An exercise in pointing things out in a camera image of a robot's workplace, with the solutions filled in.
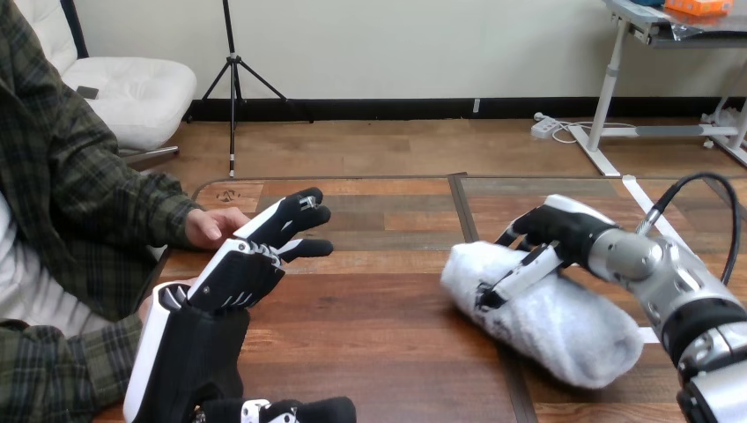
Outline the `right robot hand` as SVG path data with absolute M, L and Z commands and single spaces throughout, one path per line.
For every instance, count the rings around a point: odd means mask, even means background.
M 586 268 L 597 238 L 618 228 L 613 220 L 582 202 L 560 194 L 547 196 L 543 204 L 512 220 L 495 241 L 508 247 L 518 240 L 517 248 L 527 255 L 500 278 L 478 285 L 475 309 L 501 308 L 572 264 Z

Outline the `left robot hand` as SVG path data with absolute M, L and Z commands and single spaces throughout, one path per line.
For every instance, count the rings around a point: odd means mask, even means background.
M 281 198 L 234 231 L 192 284 L 152 289 L 123 403 L 128 422 L 353 422 L 348 397 L 315 402 L 247 397 L 238 358 L 249 310 L 297 258 L 325 257 L 330 241 L 300 233 L 327 223 L 322 191 Z

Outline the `person's hand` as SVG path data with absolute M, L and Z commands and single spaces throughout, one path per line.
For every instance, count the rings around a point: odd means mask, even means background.
M 236 207 L 190 211 L 186 217 L 185 235 L 192 247 L 217 249 L 236 230 L 250 221 Z

